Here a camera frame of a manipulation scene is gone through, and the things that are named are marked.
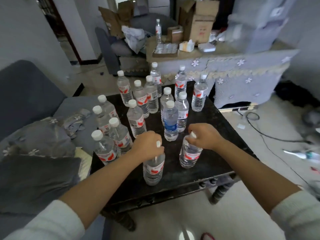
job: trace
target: dark coffee table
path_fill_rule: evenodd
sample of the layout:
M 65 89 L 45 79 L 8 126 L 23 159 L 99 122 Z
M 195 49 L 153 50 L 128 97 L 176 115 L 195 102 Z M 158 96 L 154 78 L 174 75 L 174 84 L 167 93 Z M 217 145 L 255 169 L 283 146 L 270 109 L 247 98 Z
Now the dark coffee table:
M 194 81 L 187 83 L 187 99 L 190 104 L 187 127 L 193 123 L 209 123 L 213 125 L 225 139 L 231 141 L 256 158 L 254 153 L 209 98 L 206 99 L 201 112 L 194 112 L 191 109 L 194 83 Z M 174 85 L 168 87 L 172 89 L 172 94 L 174 94 Z M 121 123 L 129 128 L 130 135 L 134 140 L 126 116 L 128 107 L 123 105 L 120 94 L 108 96 L 107 99 L 114 104 Z M 186 129 L 184 132 L 179 133 L 176 141 L 167 141 L 164 138 L 164 127 L 161 122 L 160 108 L 157 113 L 150 114 L 145 121 L 148 131 L 155 131 L 162 136 L 162 145 L 164 146 L 165 153 L 162 179 L 157 185 L 148 186 L 143 178 L 142 164 L 139 165 L 121 184 L 102 211 L 104 216 L 113 218 L 131 231 L 135 229 L 135 224 L 129 214 L 127 214 L 129 211 L 218 186 L 209 199 L 212 204 L 216 204 L 235 181 L 238 180 L 236 174 L 226 161 L 217 153 L 210 150 L 202 151 L 200 158 L 193 168 L 182 168 L 179 163 L 179 153 L 183 138 L 188 134 L 188 130 Z M 90 173 L 94 173 L 103 166 L 103 163 L 94 154 Z

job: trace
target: white wall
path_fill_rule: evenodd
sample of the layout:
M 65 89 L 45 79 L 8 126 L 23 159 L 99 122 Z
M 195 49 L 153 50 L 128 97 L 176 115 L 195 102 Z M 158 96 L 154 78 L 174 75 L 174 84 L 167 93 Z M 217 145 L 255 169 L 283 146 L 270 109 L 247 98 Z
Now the white wall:
M 107 0 L 74 0 L 81 21 L 87 33 L 91 47 L 96 58 L 101 54 L 101 49 L 95 33 L 96 27 L 107 28 L 98 7 L 109 8 Z
M 81 60 L 96 60 L 99 56 L 90 43 L 74 0 L 53 0 Z
M 297 0 L 279 38 L 300 49 L 284 74 L 320 100 L 320 0 Z
M 0 69 L 29 60 L 64 93 L 75 92 L 70 62 L 35 0 L 1 0 L 0 20 Z

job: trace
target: plastic bottle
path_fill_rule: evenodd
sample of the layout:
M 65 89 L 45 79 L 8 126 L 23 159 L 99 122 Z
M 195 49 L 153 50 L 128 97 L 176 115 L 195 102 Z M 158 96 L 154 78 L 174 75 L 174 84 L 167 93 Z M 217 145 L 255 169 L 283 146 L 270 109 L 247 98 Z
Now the plastic bottle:
M 101 130 L 95 130 L 91 136 L 96 141 L 94 152 L 104 165 L 113 162 L 119 157 L 120 153 L 114 141 L 110 137 L 104 136 Z
M 179 72 L 176 74 L 176 85 L 174 89 L 174 98 L 177 100 L 179 96 L 179 92 L 185 92 L 187 89 L 187 76 L 184 72 L 186 67 L 181 65 L 179 68 Z
M 134 89 L 133 94 L 134 94 L 134 97 L 137 101 L 137 105 L 142 109 L 143 116 L 145 118 L 147 118 L 147 117 L 149 117 L 149 114 L 150 114 L 147 92 L 141 86 L 140 80 L 135 80 L 134 86 L 135 86 L 135 89 Z
M 167 101 L 163 111 L 164 137 L 167 141 L 175 141 L 178 137 L 178 109 L 174 101 Z
M 159 140 L 157 141 L 157 147 L 161 147 L 161 142 Z M 143 163 L 143 178 L 147 185 L 154 186 L 160 182 L 165 158 L 166 155 L 162 154 Z
M 110 103 L 105 95 L 100 95 L 98 97 L 99 102 L 101 103 L 102 111 L 105 112 L 110 118 L 116 117 L 119 119 L 117 111 L 112 103 Z
M 208 91 L 207 76 L 202 74 L 200 80 L 194 85 L 191 108 L 195 112 L 200 112 L 205 105 Z
M 153 83 L 152 76 L 146 77 L 146 85 L 144 86 L 144 89 L 146 90 L 146 96 L 148 98 L 149 112 L 151 114 L 155 114 L 159 109 L 159 101 L 157 87 Z
M 153 82 L 158 90 L 158 98 L 160 98 L 162 96 L 161 73 L 157 69 L 158 63 L 153 62 L 151 66 L 152 66 L 152 70 L 150 72 L 150 75 L 153 77 Z
M 197 138 L 193 131 L 190 133 L 190 135 L 187 135 L 183 138 L 182 148 L 180 151 L 180 164 L 183 168 L 192 168 L 196 164 L 202 152 L 202 148 L 198 148 L 195 145 L 191 145 L 189 142 L 187 142 L 186 137 L 189 136 L 195 139 Z
M 160 19 L 157 19 L 157 24 L 155 25 L 155 35 L 156 35 L 157 43 L 161 44 L 162 28 L 160 24 Z
M 131 91 L 130 82 L 128 78 L 125 77 L 123 71 L 118 71 L 118 88 L 120 90 L 122 102 L 125 106 L 129 107 L 128 102 L 129 100 L 133 99 L 134 96 Z
M 129 101 L 129 110 L 127 117 L 134 138 L 147 131 L 146 122 L 144 121 L 143 111 L 137 106 L 137 101 L 132 99 Z
M 106 115 L 103 111 L 101 106 L 97 105 L 94 106 L 92 111 L 97 115 L 97 123 L 98 123 L 98 128 L 101 130 L 101 132 L 104 135 L 109 135 L 109 120 L 110 117 L 109 115 Z
M 178 109 L 178 132 L 183 132 L 186 129 L 189 112 L 189 103 L 186 92 L 179 93 L 179 97 L 175 102 L 175 106 Z
M 163 95 L 160 98 L 161 121 L 163 126 L 165 126 L 165 121 L 163 119 L 163 110 L 166 107 L 167 101 L 174 101 L 174 97 L 171 94 L 171 88 L 168 87 L 163 89 Z
M 114 140 L 115 145 L 120 150 L 121 155 L 126 154 L 131 150 L 132 139 L 129 134 L 128 128 L 120 123 L 118 118 L 111 118 L 110 124 L 110 137 Z

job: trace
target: white bottle cap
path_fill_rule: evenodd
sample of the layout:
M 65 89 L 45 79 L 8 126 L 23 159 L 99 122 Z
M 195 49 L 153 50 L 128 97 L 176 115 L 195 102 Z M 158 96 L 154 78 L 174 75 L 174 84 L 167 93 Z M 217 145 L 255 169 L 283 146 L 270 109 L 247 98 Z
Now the white bottle cap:
M 99 100 L 100 103 L 104 103 L 104 102 L 107 100 L 107 98 L 106 98 L 105 95 L 100 95 L 100 96 L 98 97 L 98 100 Z
M 172 100 L 169 100 L 165 103 L 168 107 L 168 109 L 172 109 L 174 107 L 174 101 Z
M 140 80 L 135 80 L 135 81 L 134 81 L 134 85 L 135 85 L 136 87 L 140 87 L 140 86 L 141 86 L 141 81 L 140 81 Z
M 134 99 L 129 100 L 128 105 L 130 108 L 135 108 L 137 106 L 137 101 Z
M 100 141 L 103 138 L 102 131 L 99 129 L 92 132 L 91 136 L 95 141 Z
M 124 76 L 125 75 L 125 73 L 123 71 L 118 71 L 117 73 L 118 73 L 118 76 Z
M 97 106 L 94 106 L 94 108 L 92 109 L 92 111 L 93 111 L 96 115 L 98 115 L 98 114 L 102 113 L 102 108 L 101 108 L 99 105 L 97 105 Z
M 179 99 L 185 100 L 187 98 L 186 92 L 179 92 Z
M 165 95 L 171 94 L 171 88 L 168 88 L 168 87 L 164 88 L 164 89 L 163 89 L 163 93 L 164 93 Z
M 120 124 L 120 122 L 118 118 L 114 117 L 109 120 L 109 124 L 111 125 L 111 127 L 115 128 Z
M 191 131 L 190 137 L 192 137 L 192 138 L 194 138 L 194 139 L 197 139 L 197 136 L 196 136 L 196 134 L 195 134 L 193 131 Z
M 152 82 L 153 81 L 153 76 L 146 76 L 146 81 L 147 82 Z

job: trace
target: flower pattern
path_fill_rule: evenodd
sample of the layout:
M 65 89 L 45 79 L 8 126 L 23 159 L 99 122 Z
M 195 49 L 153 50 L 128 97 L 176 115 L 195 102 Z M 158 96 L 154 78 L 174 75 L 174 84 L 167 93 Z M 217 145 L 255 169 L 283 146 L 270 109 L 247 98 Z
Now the flower pattern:
M 3 152 L 4 156 L 8 156 L 9 155 L 9 147 L 7 149 L 4 149 L 2 152 Z
M 38 151 L 39 150 L 37 150 L 37 149 L 33 149 L 31 152 L 28 153 L 28 155 L 29 156 L 35 156 Z
M 217 82 L 218 82 L 218 84 L 223 84 L 223 81 L 224 80 L 222 78 L 219 78 Z
M 251 78 L 248 78 L 245 82 L 248 84 L 248 83 L 251 83 L 252 79 Z
M 51 119 L 51 120 L 49 120 L 49 123 L 55 124 L 55 123 L 58 123 L 58 120 L 57 119 Z
M 286 56 L 285 58 L 282 59 L 281 63 L 286 63 L 289 62 L 291 60 L 292 57 L 290 56 Z
M 243 64 L 245 63 L 245 61 L 246 61 L 246 60 L 241 59 L 241 60 L 238 61 L 237 65 L 238 65 L 238 66 L 241 66 L 241 65 L 243 65 Z
M 198 66 L 198 65 L 199 65 L 199 60 L 194 60 L 194 61 L 192 61 L 191 65 L 192 65 L 193 67 Z

